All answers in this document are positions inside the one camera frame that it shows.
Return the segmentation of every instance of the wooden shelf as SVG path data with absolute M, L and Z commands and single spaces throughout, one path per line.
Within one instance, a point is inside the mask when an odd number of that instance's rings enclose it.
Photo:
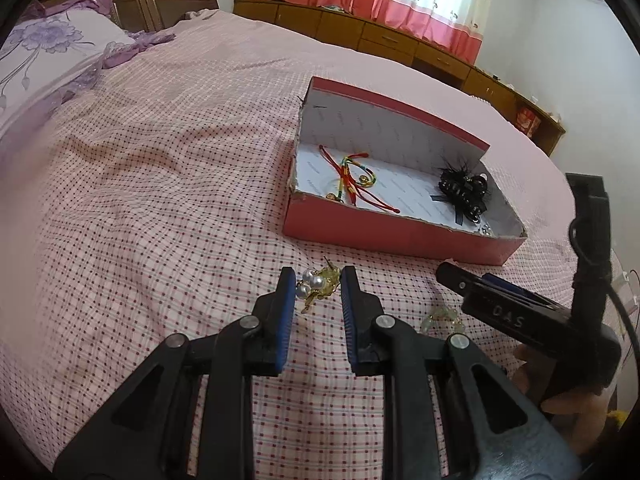
M 515 124 L 519 108 L 526 106 L 540 118 L 540 126 L 531 140 L 547 155 L 551 155 L 564 134 L 559 123 L 523 95 L 439 46 L 418 40 L 401 30 L 337 10 L 274 0 L 235 0 L 234 13 L 295 30 L 323 43 L 410 66 L 466 94 L 488 101 L 511 124 Z

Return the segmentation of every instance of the plaid fabric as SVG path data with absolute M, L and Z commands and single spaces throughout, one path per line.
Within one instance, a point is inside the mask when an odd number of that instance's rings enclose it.
M 224 12 L 174 32 L 63 105 L 42 141 L 47 156 L 33 157 L 37 193 L 12 209 L 15 222 L 38 210 L 35 322 L 12 331 L 38 332 L 40 343 L 27 358 L 3 337 L 0 402 L 48 466 L 162 339 L 209 335 L 249 313 L 282 266 L 319 268 L 324 256 L 355 265 L 363 290 L 416 328 L 432 306 L 460 304 L 436 283 L 437 262 L 282 235 L 298 109 L 313 75 L 423 108 L 491 144 L 484 163 L 529 240 L 490 270 L 570 303 L 570 190 L 489 105 L 394 62 Z M 513 372 L 515 343 L 463 318 Z M 255 381 L 254 417 L 258 478 L 380 477 L 382 382 L 350 373 L 337 294 L 296 316 L 284 373 Z

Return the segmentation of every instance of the white pearl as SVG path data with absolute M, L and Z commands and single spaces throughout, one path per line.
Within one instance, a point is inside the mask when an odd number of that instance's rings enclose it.
M 315 275 L 315 273 L 316 272 L 312 269 L 305 270 L 305 272 L 302 273 L 302 281 L 311 283 L 311 278 Z
M 313 290 L 319 290 L 326 285 L 326 278 L 324 276 L 313 276 L 309 285 Z
M 300 298 L 300 300 L 306 300 L 308 296 L 311 294 L 311 287 L 308 283 L 300 283 L 296 287 L 296 296 Z

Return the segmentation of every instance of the open shoe box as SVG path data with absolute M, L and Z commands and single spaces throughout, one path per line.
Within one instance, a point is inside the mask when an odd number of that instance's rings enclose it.
M 400 214 L 359 198 L 356 206 L 327 199 L 328 193 L 337 194 L 339 179 L 319 145 L 338 164 L 350 153 L 369 153 L 358 161 L 376 173 L 370 192 Z M 370 251 L 502 265 L 526 240 L 526 231 L 480 160 L 488 148 L 423 110 L 314 77 L 300 109 L 284 234 Z M 487 211 L 480 224 L 464 218 L 458 225 L 454 206 L 431 198 L 442 196 L 438 182 L 447 163 L 466 164 L 472 174 L 487 176 Z M 353 167 L 351 173 L 362 174 Z M 479 233 L 485 224 L 491 236 Z

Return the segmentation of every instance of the pillow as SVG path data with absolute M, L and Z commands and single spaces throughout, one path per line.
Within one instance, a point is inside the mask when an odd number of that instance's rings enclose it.
M 114 42 L 134 40 L 81 6 L 16 25 L 0 48 L 0 137 L 35 100 L 76 78 Z

